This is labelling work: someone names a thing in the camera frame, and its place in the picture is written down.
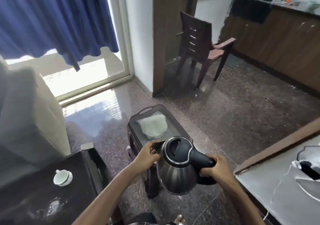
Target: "brown chair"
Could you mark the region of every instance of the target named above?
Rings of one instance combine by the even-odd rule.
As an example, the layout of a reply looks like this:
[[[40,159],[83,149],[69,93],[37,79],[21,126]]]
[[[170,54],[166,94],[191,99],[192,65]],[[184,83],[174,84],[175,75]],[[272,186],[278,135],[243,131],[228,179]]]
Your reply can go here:
[[[186,13],[180,12],[182,20],[181,60],[177,73],[180,71],[187,58],[192,58],[191,67],[197,62],[202,64],[196,88],[199,88],[209,67],[221,57],[221,61],[214,77],[216,81],[226,63],[235,39],[230,38],[220,44],[213,44],[211,40],[211,23],[199,20]]]

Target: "hand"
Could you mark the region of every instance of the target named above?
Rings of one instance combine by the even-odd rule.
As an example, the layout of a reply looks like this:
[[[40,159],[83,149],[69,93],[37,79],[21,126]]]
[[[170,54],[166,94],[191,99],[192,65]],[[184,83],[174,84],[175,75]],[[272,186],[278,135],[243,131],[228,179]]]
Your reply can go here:
[[[212,177],[223,189],[238,189],[240,185],[235,179],[233,172],[231,171],[228,162],[226,161],[226,158],[213,154],[207,154],[207,156],[214,159],[217,163],[212,168],[201,169],[200,174],[203,176]]]
[[[153,143],[160,142],[159,140],[148,142],[136,156],[132,165],[137,171],[138,174],[146,171],[148,168],[152,166],[155,161],[158,161],[160,156],[155,152],[152,147]]]

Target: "white cup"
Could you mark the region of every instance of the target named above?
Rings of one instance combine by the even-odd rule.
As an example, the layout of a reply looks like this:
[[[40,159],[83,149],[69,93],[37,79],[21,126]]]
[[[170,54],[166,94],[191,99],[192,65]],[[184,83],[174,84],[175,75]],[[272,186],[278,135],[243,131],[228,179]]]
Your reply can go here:
[[[73,175],[67,170],[56,170],[54,176],[54,184],[58,186],[66,186],[72,181]]]

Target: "person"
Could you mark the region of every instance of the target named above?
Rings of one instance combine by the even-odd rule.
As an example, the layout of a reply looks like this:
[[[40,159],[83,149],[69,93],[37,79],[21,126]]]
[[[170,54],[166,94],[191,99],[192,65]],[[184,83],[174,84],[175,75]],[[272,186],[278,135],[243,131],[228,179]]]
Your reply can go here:
[[[159,141],[148,142],[134,161],[108,184],[72,225],[106,225],[119,202],[121,194],[138,175],[145,172],[154,162],[159,160],[160,156],[152,148],[152,144],[155,142]],[[233,203],[244,224],[265,225],[257,208],[235,179],[226,159],[213,154],[208,156],[217,163],[213,168],[203,168],[200,171],[201,175],[210,176],[217,181]],[[174,223],[177,225],[183,224],[182,216],[178,215]]]

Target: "chair leg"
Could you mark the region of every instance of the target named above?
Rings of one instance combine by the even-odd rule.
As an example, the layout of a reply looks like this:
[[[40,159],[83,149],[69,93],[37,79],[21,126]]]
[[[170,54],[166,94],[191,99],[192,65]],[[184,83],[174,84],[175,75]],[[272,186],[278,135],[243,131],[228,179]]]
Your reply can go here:
[[[220,61],[220,64],[218,66],[218,70],[216,72],[216,75],[214,76],[214,79],[213,79],[214,82],[217,81],[217,79],[218,79],[218,77],[219,77],[219,75],[220,75],[220,73],[222,71],[222,68],[224,67],[224,65],[226,63],[226,60],[227,60],[227,58],[228,58],[228,56],[230,54],[232,46],[233,46],[233,44],[229,45],[229,47],[225,49],[225,51],[224,51],[224,53],[223,53],[223,55],[221,57],[221,61]]]
[[[204,79],[204,76],[206,75],[209,67],[210,67],[210,63],[207,62],[207,63],[204,63],[202,64],[202,67],[201,67],[201,70],[200,70],[200,74],[199,74],[199,77],[198,77],[198,81],[197,81],[197,84],[196,84],[196,89],[198,89]]]
[[[187,55],[186,55],[186,54],[182,55],[176,74],[179,73],[179,71],[181,70],[182,66],[183,66],[184,63],[186,62],[186,59],[187,59]]]
[[[195,65],[197,64],[197,61],[195,61],[194,59],[191,62],[191,67],[195,67]]]

